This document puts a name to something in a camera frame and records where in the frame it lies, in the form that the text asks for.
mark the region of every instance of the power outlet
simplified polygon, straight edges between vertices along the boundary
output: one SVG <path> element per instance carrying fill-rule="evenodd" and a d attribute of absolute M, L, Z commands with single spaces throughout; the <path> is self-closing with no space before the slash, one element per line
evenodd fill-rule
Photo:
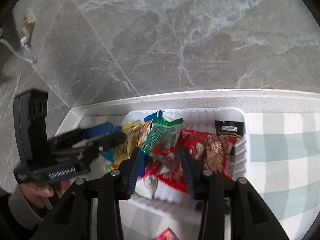
<path fill-rule="evenodd" d="M 28 10 L 23 20 L 23 28 L 21 29 L 21 38 L 25 38 L 30 45 L 32 33 L 36 24 L 36 18 L 31 10 Z"/>

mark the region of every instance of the human hand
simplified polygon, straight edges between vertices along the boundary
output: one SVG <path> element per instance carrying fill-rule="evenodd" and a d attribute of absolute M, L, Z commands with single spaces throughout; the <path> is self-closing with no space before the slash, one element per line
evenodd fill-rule
<path fill-rule="evenodd" d="M 62 180 L 60 182 L 60 192 L 58 192 L 59 197 L 61 197 L 69 187 L 69 180 Z M 20 184 L 20 188 L 25 199 L 37 213 L 45 209 L 42 197 L 53 197 L 54 195 L 53 188 L 49 185 L 38 186 L 33 182 L 26 182 Z"/>

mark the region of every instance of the red snack wrapper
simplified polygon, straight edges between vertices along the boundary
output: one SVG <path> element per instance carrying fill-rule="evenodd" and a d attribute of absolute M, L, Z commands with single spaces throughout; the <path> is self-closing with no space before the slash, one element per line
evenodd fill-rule
<path fill-rule="evenodd" d="M 179 149 L 183 146 L 187 147 L 194 159 L 203 162 L 205 157 L 205 147 L 207 143 L 206 136 L 207 133 L 183 129 L 181 130 L 178 140 Z M 157 178 L 170 187 L 188 193 L 186 180 L 180 162 L 175 165 L 171 171 L 157 175 Z"/>
<path fill-rule="evenodd" d="M 182 129 L 179 140 L 179 149 L 181 147 L 187 147 L 190 151 L 190 155 L 203 163 L 205 157 L 205 147 L 207 145 L 206 133 L 201 133 L 195 130 Z"/>
<path fill-rule="evenodd" d="M 143 179 L 145 179 L 148 176 L 156 176 L 158 175 L 160 169 L 162 167 L 162 163 L 160 161 L 155 161 L 154 163 L 151 164 L 151 166 L 145 171 L 143 175 Z"/>
<path fill-rule="evenodd" d="M 172 163 L 175 160 L 175 150 L 174 146 L 170 146 L 168 148 L 160 148 L 155 145 L 152 147 L 150 151 L 150 156 L 162 163 Z"/>
<path fill-rule="evenodd" d="M 204 168 L 232 179 L 230 174 L 230 152 L 233 143 L 223 137 L 208 134 Z"/>
<path fill-rule="evenodd" d="M 173 170 L 164 174 L 157 175 L 157 179 L 163 181 L 165 184 L 169 185 L 170 187 L 173 187 L 177 190 L 188 193 L 187 184 L 183 175 L 181 162 L 179 162 L 179 164 L 176 165 L 173 168 Z"/>
<path fill-rule="evenodd" d="M 156 238 L 153 238 L 152 240 L 179 240 L 179 239 L 173 235 L 173 233 L 170 231 L 169 228 L 167 228 L 163 233 L 161 233 Z"/>

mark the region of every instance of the tile grout line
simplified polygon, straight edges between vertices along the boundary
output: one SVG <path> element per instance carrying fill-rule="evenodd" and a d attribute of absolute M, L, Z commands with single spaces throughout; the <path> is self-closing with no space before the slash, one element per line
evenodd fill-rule
<path fill-rule="evenodd" d="M 73 3 L 76 5 L 78 11 L 81 13 L 81 15 L 83 16 L 84 20 L 87 22 L 87 24 L 90 26 L 90 28 L 92 29 L 92 31 L 94 32 L 94 34 L 97 36 L 97 38 L 99 39 L 100 43 L 102 44 L 102 46 L 105 48 L 105 50 L 108 52 L 108 54 L 110 55 L 110 57 L 112 58 L 112 60 L 114 61 L 114 63 L 116 64 L 117 68 L 121 71 L 121 73 L 124 75 L 124 77 L 126 78 L 126 80 L 129 82 L 129 84 L 132 86 L 133 90 L 139 95 L 139 92 L 137 91 L 137 89 L 135 88 L 135 86 L 132 84 L 131 80 L 128 78 L 128 76 L 126 75 L 126 73 L 123 71 L 123 69 L 121 68 L 120 64 L 118 63 L 118 61 L 116 60 L 116 58 L 113 56 L 113 54 L 111 53 L 111 51 L 107 48 L 106 44 L 104 43 L 103 39 L 101 38 L 101 36 L 99 35 L 98 31 L 96 30 L 96 28 L 93 26 L 92 22 L 90 21 L 90 19 L 86 16 L 86 14 L 84 13 L 84 11 L 80 8 L 78 2 L 76 0 L 72 0 Z"/>
<path fill-rule="evenodd" d="M 47 83 L 44 79 L 44 77 L 39 73 L 39 71 L 36 70 L 36 73 L 40 76 L 40 78 L 42 78 L 42 80 L 44 81 L 44 83 L 50 88 L 50 90 L 68 107 L 70 107 L 70 105 L 53 89 L 53 87 L 51 85 L 49 85 L 49 83 Z"/>

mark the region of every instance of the white countertop edge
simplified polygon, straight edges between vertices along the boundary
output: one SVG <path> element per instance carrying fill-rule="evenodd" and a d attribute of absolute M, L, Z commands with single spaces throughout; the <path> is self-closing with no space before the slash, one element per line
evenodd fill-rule
<path fill-rule="evenodd" d="M 320 112 L 320 94 L 292 90 L 219 89 L 125 98 L 72 108 L 58 133 L 74 129 L 83 116 L 119 116 L 134 110 L 238 107 L 244 112 Z"/>

